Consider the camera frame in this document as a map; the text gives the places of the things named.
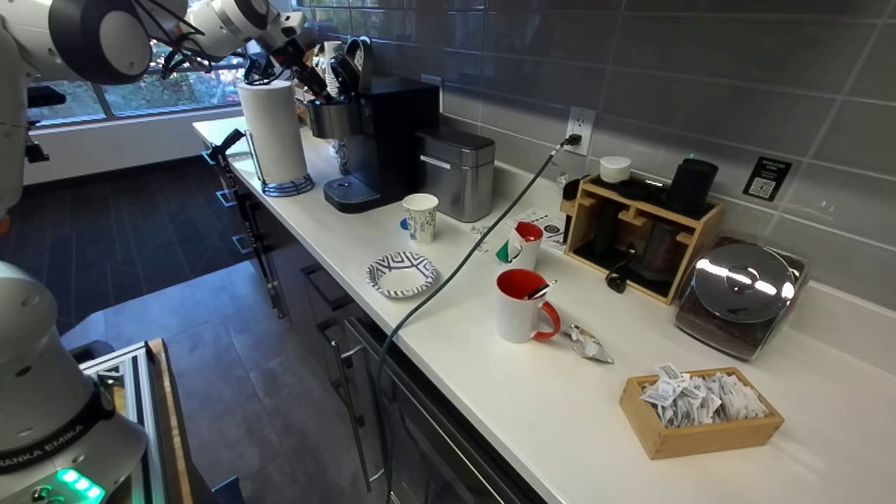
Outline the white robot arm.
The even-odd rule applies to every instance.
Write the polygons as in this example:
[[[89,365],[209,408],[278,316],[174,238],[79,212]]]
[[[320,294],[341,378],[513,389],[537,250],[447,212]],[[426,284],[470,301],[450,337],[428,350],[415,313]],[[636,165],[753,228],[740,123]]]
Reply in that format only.
[[[312,68],[317,36],[268,0],[0,0],[0,210],[22,196],[27,86],[132,84],[156,43],[167,68],[257,43],[306,89],[327,92]],[[58,341],[54,294],[0,264],[0,504],[103,504],[146,448]]]

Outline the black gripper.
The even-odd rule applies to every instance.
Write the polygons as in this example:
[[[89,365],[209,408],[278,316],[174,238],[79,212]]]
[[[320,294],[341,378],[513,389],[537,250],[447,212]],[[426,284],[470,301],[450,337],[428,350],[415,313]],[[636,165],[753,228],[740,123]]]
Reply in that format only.
[[[363,36],[345,39],[326,65],[317,65],[312,49],[286,43],[278,50],[278,61],[292,71],[317,102],[341,102],[361,92],[368,49],[370,43]]]

